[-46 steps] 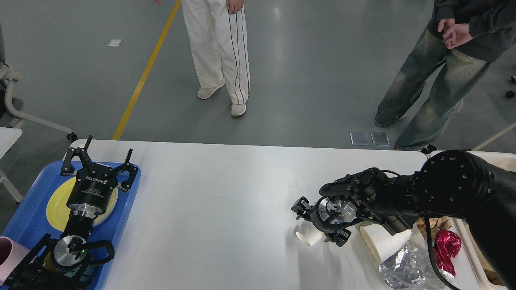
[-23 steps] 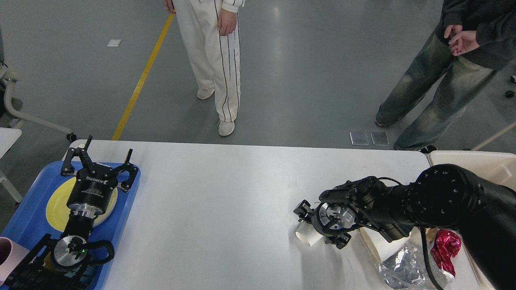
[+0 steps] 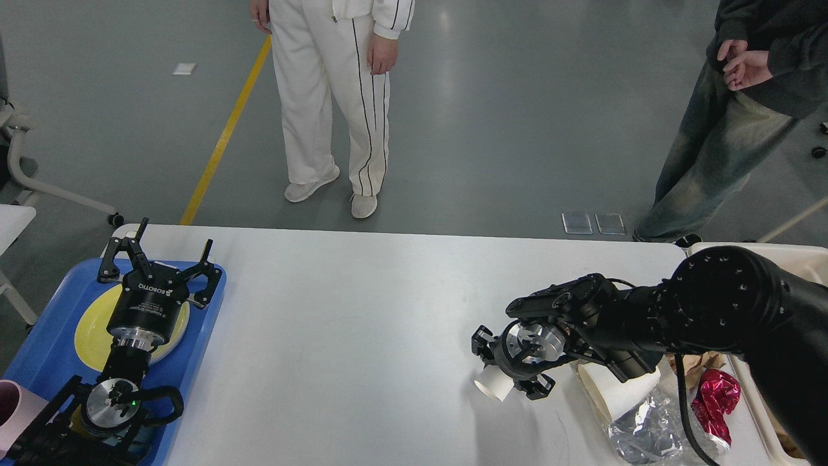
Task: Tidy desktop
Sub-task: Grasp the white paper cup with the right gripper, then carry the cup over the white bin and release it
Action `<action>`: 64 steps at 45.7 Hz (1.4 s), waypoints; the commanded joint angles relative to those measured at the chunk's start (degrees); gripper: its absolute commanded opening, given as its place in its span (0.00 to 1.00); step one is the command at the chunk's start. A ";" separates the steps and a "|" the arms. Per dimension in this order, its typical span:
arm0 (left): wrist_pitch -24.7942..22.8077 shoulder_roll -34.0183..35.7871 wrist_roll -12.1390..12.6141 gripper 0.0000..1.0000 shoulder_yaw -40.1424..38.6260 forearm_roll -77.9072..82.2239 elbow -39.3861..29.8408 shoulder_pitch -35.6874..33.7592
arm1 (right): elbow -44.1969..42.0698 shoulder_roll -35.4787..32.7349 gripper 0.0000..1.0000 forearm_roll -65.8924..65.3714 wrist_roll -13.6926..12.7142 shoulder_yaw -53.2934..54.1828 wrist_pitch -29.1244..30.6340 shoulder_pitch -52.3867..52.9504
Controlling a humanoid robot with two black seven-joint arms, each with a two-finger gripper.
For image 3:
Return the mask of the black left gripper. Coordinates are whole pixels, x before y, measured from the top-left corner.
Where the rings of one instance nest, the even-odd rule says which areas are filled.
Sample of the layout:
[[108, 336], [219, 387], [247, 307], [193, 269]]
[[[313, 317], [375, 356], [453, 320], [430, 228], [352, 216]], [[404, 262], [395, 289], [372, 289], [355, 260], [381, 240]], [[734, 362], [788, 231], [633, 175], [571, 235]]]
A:
[[[150, 264], [140, 244], [148, 224], [149, 218], [145, 217], [135, 236], [111, 237], [98, 268], [98, 283], [120, 283], [120, 295], [106, 327], [113, 348], [154, 352], [168, 344], [184, 301], [204, 309], [223, 277], [222, 270], [209, 260], [213, 239], [205, 242], [199, 261], [183, 271], [168, 263]], [[114, 263], [121, 252], [127, 254], [133, 266], [124, 276]], [[207, 283], [203, 289], [190, 292], [188, 284], [199, 277], [205, 277]]]

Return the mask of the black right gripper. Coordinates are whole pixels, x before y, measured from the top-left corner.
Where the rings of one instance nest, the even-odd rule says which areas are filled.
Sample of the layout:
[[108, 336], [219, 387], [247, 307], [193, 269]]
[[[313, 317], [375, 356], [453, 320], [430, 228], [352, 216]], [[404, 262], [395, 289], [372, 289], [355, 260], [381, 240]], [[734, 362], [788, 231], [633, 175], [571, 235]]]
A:
[[531, 401], [547, 398], [556, 386], [536, 354], [542, 345], [530, 337], [523, 327], [509, 327], [497, 338], [485, 325], [471, 337], [472, 353], [484, 366], [497, 365], [505, 375], [517, 382], [517, 389]]

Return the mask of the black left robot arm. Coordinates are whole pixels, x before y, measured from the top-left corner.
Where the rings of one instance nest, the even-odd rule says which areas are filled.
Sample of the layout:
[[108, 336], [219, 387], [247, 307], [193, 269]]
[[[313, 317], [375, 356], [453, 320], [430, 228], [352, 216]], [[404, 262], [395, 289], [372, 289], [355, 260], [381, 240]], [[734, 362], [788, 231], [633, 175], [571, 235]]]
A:
[[162, 465], [224, 298], [212, 239], [151, 260], [147, 220], [71, 269], [2, 377], [3, 465]]

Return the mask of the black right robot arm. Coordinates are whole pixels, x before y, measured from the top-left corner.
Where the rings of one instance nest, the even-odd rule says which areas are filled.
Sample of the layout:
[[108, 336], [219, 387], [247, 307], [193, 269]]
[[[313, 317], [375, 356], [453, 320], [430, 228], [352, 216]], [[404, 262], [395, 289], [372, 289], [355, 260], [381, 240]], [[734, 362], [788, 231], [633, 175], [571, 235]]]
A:
[[576, 360], [626, 383], [667, 353], [738, 356], [805, 458], [826, 464], [826, 286], [732, 245], [692, 254], [654, 286], [617, 283], [593, 272], [514, 299], [508, 327], [479, 327], [472, 352], [530, 400], [555, 386], [547, 370]]

